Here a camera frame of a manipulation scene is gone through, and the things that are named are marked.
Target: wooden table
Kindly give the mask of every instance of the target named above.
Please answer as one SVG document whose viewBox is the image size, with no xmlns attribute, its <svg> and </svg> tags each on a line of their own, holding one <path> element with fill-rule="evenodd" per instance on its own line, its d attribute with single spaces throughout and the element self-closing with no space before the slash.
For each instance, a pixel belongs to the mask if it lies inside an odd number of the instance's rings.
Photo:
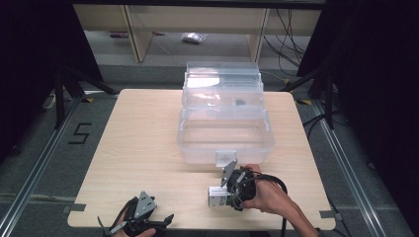
<svg viewBox="0 0 419 237">
<path fill-rule="evenodd" d="M 176 140 L 181 98 L 179 90 L 120 93 L 75 201 L 86 208 L 71 211 L 69 225 L 99 227 L 100 216 L 110 226 L 129 199 L 146 191 L 158 204 L 150 219 L 174 213 L 172 229 L 281 228 L 277 215 L 208 206 L 208 188 L 219 184 L 221 169 L 183 162 Z M 265 101 L 277 144 L 261 164 L 262 171 L 285 182 L 315 227 L 333 229 L 333 218 L 320 217 L 319 211 L 330 210 L 330 205 L 292 95 L 266 92 Z"/>
</svg>

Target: cable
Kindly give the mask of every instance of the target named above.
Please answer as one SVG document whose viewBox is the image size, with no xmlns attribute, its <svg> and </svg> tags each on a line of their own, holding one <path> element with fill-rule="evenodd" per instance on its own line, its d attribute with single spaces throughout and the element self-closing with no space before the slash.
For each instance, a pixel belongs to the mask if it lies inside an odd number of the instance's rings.
<svg viewBox="0 0 419 237">
<path fill-rule="evenodd" d="M 268 41 L 268 39 L 266 39 L 266 36 L 263 36 L 263 38 L 265 39 L 266 43 L 268 44 L 268 46 L 271 48 L 271 50 L 278 54 L 279 56 L 283 57 L 284 59 L 286 59 L 287 61 L 289 61 L 290 63 L 292 63 L 294 66 L 299 67 L 299 64 L 296 63 L 295 61 L 293 61 L 290 57 L 286 56 L 285 54 L 283 54 L 281 52 L 281 50 L 277 50 L 274 46 L 271 45 L 271 43 Z"/>
<path fill-rule="evenodd" d="M 340 230 L 338 229 L 332 229 L 333 232 L 338 233 L 340 236 L 346 237 Z"/>
<path fill-rule="evenodd" d="M 134 197 L 133 199 L 129 200 L 129 201 L 126 203 L 126 205 L 124 205 L 124 207 L 121 209 L 120 213 L 118 214 L 117 218 L 115 219 L 114 223 L 113 223 L 113 224 L 112 224 L 112 226 L 109 228 L 110 230 L 114 229 L 114 228 L 117 226 L 118 221 L 120 220 L 121 216 L 123 216 L 124 212 L 126 212 L 126 210 L 128 209 L 128 207 L 129 207 L 130 205 L 132 205 L 132 204 L 133 204 L 136 200 L 137 200 L 137 198 L 136 198 L 136 197 Z M 106 228 L 105 228 L 105 226 L 102 224 L 101 218 L 100 218 L 99 216 L 98 216 L 98 221 L 99 221 L 99 225 L 100 225 L 100 226 L 102 227 L 102 229 L 103 229 L 103 236 L 104 236 L 104 237 L 110 236 L 110 235 L 111 235 L 110 231 L 109 231 L 109 230 L 106 230 Z"/>
<path fill-rule="evenodd" d="M 338 121 L 338 120 L 336 120 L 336 119 L 333 119 L 333 121 L 334 121 L 334 122 L 336 122 L 336 123 L 338 123 L 338 124 L 344 125 L 344 126 L 349 126 L 349 124 L 348 124 L 348 123 L 343 123 L 343 122 Z"/>
<path fill-rule="evenodd" d="M 55 105 L 55 94 L 52 95 L 52 101 L 49 103 L 49 105 L 44 106 L 43 108 L 46 109 L 46 110 L 49 110 L 53 107 L 53 105 Z"/>
<path fill-rule="evenodd" d="M 275 75 L 274 73 L 264 72 L 264 71 L 260 71 L 260 73 L 263 73 L 263 74 L 268 74 L 268 75 L 271 75 L 271 76 L 275 77 L 275 78 L 276 78 L 276 79 L 278 79 L 278 80 L 285 81 L 285 79 L 283 79 L 283 78 L 281 78 L 281 77 L 279 77 L 279 76 Z"/>
<path fill-rule="evenodd" d="M 311 135 L 312 130 L 314 129 L 314 126 L 322 119 L 324 119 L 324 116 L 317 118 L 317 120 L 311 125 L 310 129 L 308 130 L 307 140 L 310 139 L 310 135 Z"/>
<path fill-rule="evenodd" d="M 289 9 L 289 25 L 288 26 L 286 26 L 283 18 L 281 17 L 280 11 L 278 9 L 277 9 L 277 15 L 280 18 L 281 23 L 283 24 L 284 30 L 286 31 L 286 37 L 284 38 L 284 43 L 286 42 L 287 37 L 289 37 L 290 41 L 293 43 L 293 50 L 295 52 L 305 53 L 304 49 L 302 49 L 300 46 L 298 46 L 295 43 L 295 41 L 293 40 L 293 26 L 292 26 L 293 12 L 292 12 L 292 10 Z"/>
<path fill-rule="evenodd" d="M 311 123 L 312 121 L 314 121 L 314 120 L 316 120 L 316 119 L 318 119 L 318 118 L 320 118 L 320 117 L 324 117 L 324 115 L 320 115 L 320 116 L 316 116 L 316 117 L 314 117 L 314 118 L 312 118 L 312 119 L 310 119 L 310 120 L 308 120 L 308 121 L 306 121 L 306 122 L 303 122 L 302 123 L 302 126 L 306 126 L 307 124 L 309 124 L 309 123 Z"/>
<path fill-rule="evenodd" d="M 286 45 L 286 43 L 285 43 L 285 41 L 282 41 L 279 37 L 278 37 L 278 35 L 275 35 L 275 37 L 277 38 L 277 40 L 281 43 L 281 44 L 283 44 L 284 45 L 284 47 L 286 47 L 287 49 L 289 49 L 289 50 L 295 50 L 295 48 L 292 48 L 292 47 L 290 47 L 290 46 L 288 46 L 288 45 Z"/>
<path fill-rule="evenodd" d="M 254 171 L 250 171 L 250 172 L 252 172 L 253 174 L 257 174 L 257 176 L 254 176 L 253 178 L 250 178 L 250 179 L 241 181 L 238 184 L 237 183 L 234 184 L 231 187 L 231 189 L 230 189 L 230 193 L 232 195 L 235 194 L 235 192 L 233 192 L 233 188 L 234 187 L 237 187 L 236 188 L 236 190 L 237 190 L 239 186 L 242 186 L 242 185 L 244 185 L 246 183 L 249 183 L 249 182 L 252 182 L 252 181 L 256 181 L 256 180 L 266 180 L 266 181 L 275 182 L 275 183 L 277 183 L 281 187 L 281 189 L 284 191 L 284 193 L 286 193 L 286 194 L 288 193 L 288 189 L 287 189 L 286 184 L 282 180 L 280 180 L 279 178 L 277 178 L 275 176 L 264 175 L 264 174 L 261 174 L 259 172 L 254 172 Z M 282 223 L 282 227 L 281 227 L 281 237 L 285 237 L 286 236 L 286 231 L 287 231 L 287 220 L 285 218 L 283 218 L 283 223 Z"/>
<path fill-rule="evenodd" d="M 349 237 L 352 237 L 351 232 L 349 231 L 348 226 L 346 225 L 345 219 L 343 218 L 343 215 L 339 212 L 338 208 L 336 208 L 336 205 L 332 202 L 332 200 L 330 199 L 329 195 L 326 194 L 327 200 L 329 201 L 330 205 L 332 206 L 332 208 L 335 210 L 336 214 L 340 214 L 341 216 L 341 222 L 343 224 L 343 227 L 345 228 L 346 232 L 348 233 Z"/>
<path fill-rule="evenodd" d="M 158 42 L 158 40 L 157 39 L 155 39 L 154 40 L 156 43 L 157 43 L 157 45 L 159 45 L 160 47 L 161 47 L 161 49 L 163 49 L 165 52 L 167 52 L 167 54 L 172 54 L 172 53 L 170 53 L 170 51 L 168 51 L 166 48 L 164 48 L 161 44 L 160 44 L 160 42 Z"/>
<path fill-rule="evenodd" d="M 280 51 L 278 51 L 276 48 L 274 48 L 271 43 L 268 41 L 268 39 L 266 39 L 265 36 L 263 36 L 263 38 L 265 39 L 265 42 L 268 44 L 268 46 L 271 48 L 271 50 L 276 53 L 278 55 L 278 65 L 280 67 L 280 70 L 288 75 L 288 76 L 292 76 L 295 77 L 296 75 L 292 75 L 290 73 L 287 73 L 286 71 L 284 71 L 283 67 L 281 66 L 281 57 L 283 57 L 284 59 L 286 59 L 288 62 L 292 63 L 294 66 L 299 67 L 299 64 L 297 64 L 296 62 L 294 62 L 292 59 L 290 59 L 288 56 L 286 56 L 285 54 L 281 53 Z"/>
</svg>

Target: black cable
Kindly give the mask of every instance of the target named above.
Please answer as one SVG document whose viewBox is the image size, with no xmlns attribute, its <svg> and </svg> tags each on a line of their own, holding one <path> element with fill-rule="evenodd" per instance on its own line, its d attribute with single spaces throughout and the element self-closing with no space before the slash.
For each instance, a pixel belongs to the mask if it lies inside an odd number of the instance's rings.
<svg viewBox="0 0 419 237">
<path fill-rule="evenodd" d="M 346 237 L 346 235 L 338 229 L 332 229 L 332 231 L 338 233 L 340 236 Z"/>
<path fill-rule="evenodd" d="M 121 216 L 123 216 L 124 212 L 128 209 L 128 207 L 134 202 L 136 201 L 136 197 L 134 197 L 133 199 L 129 200 L 126 202 L 126 205 L 124 205 L 123 209 L 120 211 L 120 213 L 118 214 L 117 218 L 115 219 L 114 223 L 111 226 L 111 229 L 115 228 L 115 226 L 117 226 L 118 221 L 120 220 Z"/>
<path fill-rule="evenodd" d="M 332 202 L 332 200 L 330 199 L 329 195 L 326 194 L 327 200 L 329 201 L 330 205 L 332 206 L 333 210 L 335 211 L 336 214 L 340 214 L 341 216 L 341 222 L 343 224 L 343 227 L 345 228 L 346 232 L 348 233 L 349 237 L 352 237 L 351 232 L 349 231 L 348 226 L 346 225 L 345 219 L 343 218 L 343 215 L 339 212 L 338 208 L 336 208 L 336 205 Z"/>
<path fill-rule="evenodd" d="M 286 43 L 285 43 L 284 41 L 282 41 L 282 40 L 278 37 L 278 35 L 275 35 L 275 37 L 276 37 L 276 38 L 277 38 L 277 40 L 278 40 L 281 44 L 283 44 L 283 45 L 284 45 L 284 47 L 286 47 L 287 49 L 289 49 L 289 50 L 295 50 L 295 48 L 292 48 L 292 47 L 290 47 L 290 46 L 286 45 Z"/>
<path fill-rule="evenodd" d="M 302 123 L 302 126 L 306 126 L 307 124 L 309 124 L 309 123 L 311 123 L 312 121 L 314 121 L 314 120 L 316 120 L 316 119 L 318 119 L 318 118 L 320 118 L 320 117 L 324 117 L 324 115 L 320 115 L 320 116 L 316 116 L 316 117 L 314 117 L 314 118 L 312 118 L 312 119 L 310 119 L 310 120 L 308 120 L 308 121 L 306 121 L 306 122 L 303 122 Z"/>
<path fill-rule="evenodd" d="M 258 176 L 255 176 L 253 178 L 244 180 L 244 181 L 240 182 L 238 185 L 243 185 L 245 183 L 248 183 L 248 182 L 251 182 L 251 181 L 256 181 L 256 180 L 266 180 L 266 181 L 272 181 L 272 182 L 277 183 L 281 187 L 281 189 L 284 191 L 284 193 L 286 193 L 286 194 L 288 193 L 288 189 L 287 189 L 286 184 L 282 180 L 280 180 L 279 178 L 277 178 L 275 176 L 271 176 L 271 175 L 264 175 L 264 174 L 261 174 L 259 172 L 255 172 L 255 171 L 251 171 L 251 172 L 254 173 L 254 174 L 258 174 Z M 282 227 L 281 227 L 281 237 L 285 237 L 286 232 L 287 232 L 287 220 L 283 217 L 283 224 L 282 224 Z"/>
<path fill-rule="evenodd" d="M 279 76 L 275 75 L 274 73 L 265 72 L 265 71 L 260 71 L 260 73 L 262 73 L 262 74 L 267 74 L 267 75 L 271 75 L 271 76 L 273 76 L 273 77 L 274 77 L 275 79 L 277 79 L 277 80 L 285 81 L 285 79 L 283 79 L 283 78 L 281 78 L 281 77 L 279 77 Z"/>
<path fill-rule="evenodd" d="M 271 43 L 268 41 L 268 39 L 266 39 L 266 36 L 263 36 L 263 38 L 265 39 L 266 43 L 268 44 L 268 46 L 271 48 L 271 50 L 278 54 L 279 56 L 283 57 L 284 59 L 286 59 L 287 61 L 289 61 L 290 63 L 292 63 L 294 66 L 299 67 L 299 64 L 296 63 L 295 61 L 293 61 L 290 57 L 286 56 L 285 54 L 283 54 L 280 50 L 277 50 L 274 46 L 271 45 Z"/>
<path fill-rule="evenodd" d="M 286 31 L 286 36 L 289 36 L 291 42 L 293 43 L 294 50 L 300 50 L 302 53 L 305 53 L 304 49 L 302 49 L 300 46 L 298 46 L 295 43 L 295 41 L 293 40 L 293 34 L 290 34 L 290 31 L 289 31 L 289 27 L 292 26 L 292 24 L 291 24 L 291 17 L 293 16 L 293 14 L 291 12 L 291 9 L 289 9 L 289 26 L 288 27 L 286 26 L 283 18 L 281 17 L 280 11 L 278 9 L 277 9 L 277 15 L 280 18 L 281 23 L 283 24 L 284 30 Z"/>
<path fill-rule="evenodd" d="M 343 122 L 338 121 L 336 119 L 333 119 L 333 121 L 336 122 L 336 123 L 338 123 L 338 124 L 344 125 L 344 126 L 349 126 L 347 123 L 343 123 Z"/>
<path fill-rule="evenodd" d="M 324 119 L 324 116 L 317 118 L 317 120 L 311 125 L 310 129 L 308 130 L 307 140 L 310 139 L 310 135 L 311 135 L 312 130 L 314 129 L 314 126 L 322 119 Z"/>
<path fill-rule="evenodd" d="M 279 65 L 279 67 L 280 67 L 280 70 L 281 70 L 284 74 L 286 74 L 286 75 L 288 75 L 288 76 L 295 77 L 296 75 L 292 75 L 292 74 L 287 73 L 286 71 L 284 71 L 283 67 L 281 66 L 281 57 L 283 57 L 284 59 L 286 59 L 287 61 L 289 61 L 290 63 L 292 63 L 292 64 L 293 64 L 294 66 L 296 66 L 296 67 L 299 67 L 299 65 L 298 65 L 298 64 L 296 64 L 296 62 L 294 62 L 294 61 L 293 61 L 292 59 L 290 59 L 288 56 L 286 56 L 285 54 L 283 54 L 283 53 L 279 52 L 276 48 L 274 48 L 274 47 L 271 45 L 271 43 L 268 41 L 268 39 L 266 39 L 266 37 L 265 37 L 265 36 L 263 36 L 263 38 L 265 39 L 265 42 L 268 44 L 268 46 L 271 48 L 271 50 L 272 50 L 274 53 L 276 53 L 276 54 L 278 55 L 278 65 Z"/>
</svg>

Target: human hand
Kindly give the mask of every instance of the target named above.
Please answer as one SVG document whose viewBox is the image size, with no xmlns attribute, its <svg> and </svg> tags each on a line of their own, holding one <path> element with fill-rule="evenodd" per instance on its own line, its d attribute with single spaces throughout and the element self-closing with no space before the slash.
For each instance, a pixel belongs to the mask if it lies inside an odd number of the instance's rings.
<svg viewBox="0 0 419 237">
<path fill-rule="evenodd" d="M 262 173 L 258 165 L 249 164 L 244 168 L 250 169 L 255 176 Z M 256 180 L 256 195 L 253 199 L 246 200 L 241 204 L 243 208 L 256 208 L 261 212 L 278 214 L 288 219 L 296 208 L 295 202 L 276 184 L 267 180 Z"/>
<path fill-rule="evenodd" d="M 121 224 L 124 221 L 124 218 L 126 216 L 126 213 L 124 212 L 120 219 L 117 222 L 117 225 Z M 151 229 L 147 229 L 146 231 L 142 232 L 141 234 L 137 235 L 136 237 L 152 237 L 154 234 L 156 233 L 156 230 L 154 228 Z M 119 230 L 117 233 L 115 233 L 114 235 L 115 237 L 129 237 L 126 235 L 126 233 L 124 232 L 123 229 Z"/>
<path fill-rule="evenodd" d="M 156 230 L 151 228 L 147 229 L 146 231 L 142 232 L 141 234 L 137 235 L 136 237 L 152 237 L 156 233 Z M 114 236 L 116 237 L 128 237 L 124 230 L 119 230 Z"/>
<path fill-rule="evenodd" d="M 245 165 L 255 176 L 262 173 L 258 165 Z M 262 212 L 281 215 L 288 220 L 299 236 L 314 237 L 318 232 L 309 222 L 299 206 L 273 181 L 255 180 L 256 195 L 241 203 L 243 208 L 256 208 Z"/>
</svg>

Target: metal bar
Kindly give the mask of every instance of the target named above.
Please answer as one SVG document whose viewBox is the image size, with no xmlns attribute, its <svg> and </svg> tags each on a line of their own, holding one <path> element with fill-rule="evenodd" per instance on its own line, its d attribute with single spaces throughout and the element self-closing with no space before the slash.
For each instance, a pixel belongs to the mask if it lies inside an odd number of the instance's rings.
<svg viewBox="0 0 419 237">
<path fill-rule="evenodd" d="M 278 8 L 322 10 L 326 7 L 349 7 L 352 0 L 70 0 L 71 4 L 99 5 L 143 5 L 143 6 L 174 6 L 174 7 L 230 7 L 230 8 Z"/>
<path fill-rule="evenodd" d="M 84 91 L 82 99 L 117 99 L 120 94 L 108 94 L 104 91 Z"/>
<path fill-rule="evenodd" d="M 30 175 L 16 195 L 6 214 L 2 217 L 0 223 L 0 234 L 2 237 L 8 237 L 12 233 L 13 228 L 15 227 L 22 212 L 24 211 L 26 204 L 31 198 L 32 192 L 42 177 L 43 171 L 49 163 L 49 160 L 58 144 L 58 141 L 62 136 L 62 133 L 65 131 L 73 112 L 79 104 L 80 99 L 73 99 L 70 102 L 69 108 L 67 109 L 67 117 L 62 122 L 61 126 L 55 129 L 52 133 L 51 138 L 46 144 L 45 149 L 43 150 L 40 158 L 32 169 Z"/>
<path fill-rule="evenodd" d="M 321 108 L 321 105 L 318 101 L 313 101 L 313 107 L 315 113 L 318 116 L 323 115 L 323 109 Z M 357 175 L 352 169 L 351 163 L 348 160 L 348 157 L 346 156 L 335 131 L 333 129 L 329 129 L 327 122 L 324 119 L 321 121 L 321 127 L 323 128 L 327 140 L 332 147 L 333 153 L 336 156 L 336 160 L 338 161 L 343 175 L 348 182 L 349 189 L 351 190 L 352 195 L 357 202 L 358 207 L 360 208 L 360 212 L 366 220 L 371 234 L 373 236 L 387 236 L 382 228 L 381 222 L 375 209 L 373 208 L 373 205 L 367 197 L 367 194 L 365 193 L 360 181 L 358 180 Z"/>
</svg>

